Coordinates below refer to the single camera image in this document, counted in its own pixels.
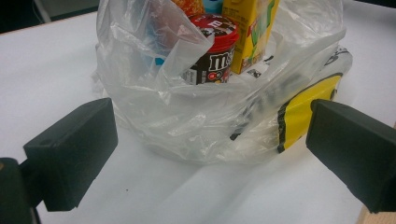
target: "yellow juice box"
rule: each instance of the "yellow juice box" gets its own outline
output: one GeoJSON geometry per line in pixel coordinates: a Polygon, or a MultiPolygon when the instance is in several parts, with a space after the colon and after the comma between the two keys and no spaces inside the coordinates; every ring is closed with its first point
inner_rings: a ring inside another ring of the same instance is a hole
{"type": "Polygon", "coordinates": [[[240,74],[257,62],[271,33],[279,0],[224,0],[222,15],[238,23],[231,70],[240,74]]]}

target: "white plastic bag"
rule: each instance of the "white plastic bag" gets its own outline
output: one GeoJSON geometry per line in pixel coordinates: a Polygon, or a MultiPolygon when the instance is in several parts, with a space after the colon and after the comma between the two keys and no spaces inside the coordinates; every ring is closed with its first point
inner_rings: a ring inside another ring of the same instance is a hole
{"type": "Polygon", "coordinates": [[[103,0],[96,77],[118,123],[147,148],[201,163],[263,162],[280,144],[279,108],[313,82],[347,72],[350,54],[322,70],[345,32],[340,0],[282,0],[267,47],[274,58],[257,64],[259,77],[192,86],[181,74],[213,39],[170,0],[103,0]]]}

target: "table surface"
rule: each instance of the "table surface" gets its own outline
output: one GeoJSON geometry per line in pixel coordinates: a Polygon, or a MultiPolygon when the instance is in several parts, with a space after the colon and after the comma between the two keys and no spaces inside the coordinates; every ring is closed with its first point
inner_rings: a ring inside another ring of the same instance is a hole
{"type": "MultiPolygon", "coordinates": [[[[354,56],[335,100],[389,126],[396,120],[396,10],[345,1],[354,56]]],[[[0,35],[0,155],[95,99],[96,14],[0,35]]],[[[359,202],[304,139],[259,165],[172,161],[118,128],[119,145],[70,212],[37,209],[43,223],[355,223],[359,202]]]]}

